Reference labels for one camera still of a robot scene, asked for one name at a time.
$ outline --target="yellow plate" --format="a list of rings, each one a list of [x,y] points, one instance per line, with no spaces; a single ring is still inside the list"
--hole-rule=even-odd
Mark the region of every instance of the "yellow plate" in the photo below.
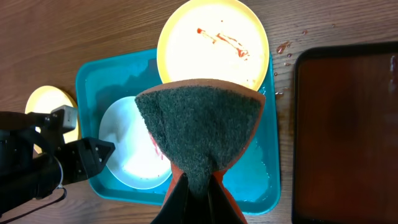
[[[258,90],[269,63],[266,32],[237,0],[191,0],[166,22],[157,46],[163,83],[216,78]]]
[[[64,91],[53,86],[42,86],[36,89],[29,97],[26,104],[25,113],[51,113],[52,110],[62,105],[77,108],[77,104],[73,98]],[[80,139],[79,125],[76,124],[76,128],[73,131],[65,133],[63,138],[65,143]],[[35,145],[34,149],[38,154],[42,153],[42,149],[39,146]]]

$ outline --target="water droplet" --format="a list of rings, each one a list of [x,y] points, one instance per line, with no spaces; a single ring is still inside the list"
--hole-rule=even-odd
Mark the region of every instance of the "water droplet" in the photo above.
[[[391,79],[390,79],[390,83],[388,86],[389,92],[395,92],[396,87],[397,87],[397,79],[396,76],[398,75],[397,73],[397,59],[396,56],[393,55],[390,59],[390,72],[391,72]]]
[[[281,99],[281,98],[283,97],[283,95],[284,95],[283,92],[278,91],[278,92],[275,93],[275,98],[276,98],[277,100],[278,100],[278,99]]]
[[[262,88],[259,90],[259,93],[265,95],[265,94],[266,94],[266,87],[265,87],[265,86],[262,87]]]
[[[284,42],[283,44],[279,45],[278,48],[276,48],[276,52],[278,54],[282,54],[284,50],[286,49],[286,46],[289,44],[289,41]]]

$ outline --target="dark baking tray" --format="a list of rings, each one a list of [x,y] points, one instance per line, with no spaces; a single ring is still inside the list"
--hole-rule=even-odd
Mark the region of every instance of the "dark baking tray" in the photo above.
[[[298,141],[298,129],[297,129],[297,108],[299,105],[299,69],[307,60],[321,59],[321,58],[349,58],[349,57],[362,57],[367,55],[384,55],[384,54],[396,54],[398,57],[398,42],[386,42],[379,44],[361,44],[361,45],[344,45],[334,47],[317,47],[309,49],[302,53],[295,64],[294,68],[294,173],[293,173],[293,192],[292,192],[292,223],[341,223],[331,222],[328,220],[320,220],[315,217],[303,217],[297,212],[295,201],[297,199],[296,189],[299,179],[297,178],[297,163],[298,163],[298,152],[297,152],[297,141]],[[390,223],[390,222],[379,222],[357,220],[349,223]]]

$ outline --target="white plate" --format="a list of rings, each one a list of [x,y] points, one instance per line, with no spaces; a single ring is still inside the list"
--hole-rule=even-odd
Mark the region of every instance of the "white plate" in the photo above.
[[[151,189],[163,184],[172,171],[170,161],[150,136],[135,99],[122,98],[106,110],[99,139],[116,147],[106,165],[118,180],[135,189]]]

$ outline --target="dirty plate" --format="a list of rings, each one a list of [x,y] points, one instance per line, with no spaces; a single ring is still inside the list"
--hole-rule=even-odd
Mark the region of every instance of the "dirty plate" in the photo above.
[[[269,63],[266,32],[237,0],[191,0],[163,27],[157,66],[163,83],[214,78],[260,89]]]

